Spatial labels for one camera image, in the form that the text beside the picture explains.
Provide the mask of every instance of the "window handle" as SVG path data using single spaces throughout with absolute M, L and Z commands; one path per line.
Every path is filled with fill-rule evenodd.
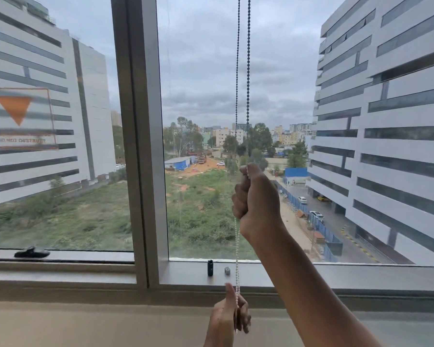
M 50 251 L 35 246 L 19 250 L 15 253 L 15 258 L 45 258 L 50 255 Z

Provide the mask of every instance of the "cloud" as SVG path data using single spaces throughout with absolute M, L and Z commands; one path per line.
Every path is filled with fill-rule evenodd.
M 110 0 L 38 0 L 60 28 L 106 56 L 119 109 Z M 251 0 L 250 122 L 312 121 L 322 23 L 344 0 Z M 242 0 L 238 119 L 246 122 L 247 0 Z M 237 0 L 157 0 L 162 114 L 200 126 L 235 120 Z

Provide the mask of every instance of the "person's right hand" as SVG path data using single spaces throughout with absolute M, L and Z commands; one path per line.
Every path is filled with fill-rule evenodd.
M 240 219 L 240 233 L 249 243 L 256 235 L 274 227 L 284 227 L 279 196 L 273 183 L 255 163 L 242 166 L 241 183 L 232 196 L 233 215 Z

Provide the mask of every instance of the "car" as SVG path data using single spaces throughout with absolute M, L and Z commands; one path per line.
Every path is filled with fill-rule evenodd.
M 300 204 L 307 204 L 307 199 L 305 197 L 299 196 L 298 201 Z
M 312 214 L 312 217 L 317 218 L 319 222 L 323 223 L 325 217 L 320 212 L 317 212 L 316 210 L 311 210 L 310 214 Z
M 323 195 L 320 195 L 317 197 L 318 201 L 322 201 L 322 202 L 330 202 L 331 200 Z

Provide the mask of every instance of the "forearm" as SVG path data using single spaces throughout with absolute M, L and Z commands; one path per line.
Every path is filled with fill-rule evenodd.
M 251 245 L 306 347 L 380 346 L 331 291 L 284 226 L 264 233 Z

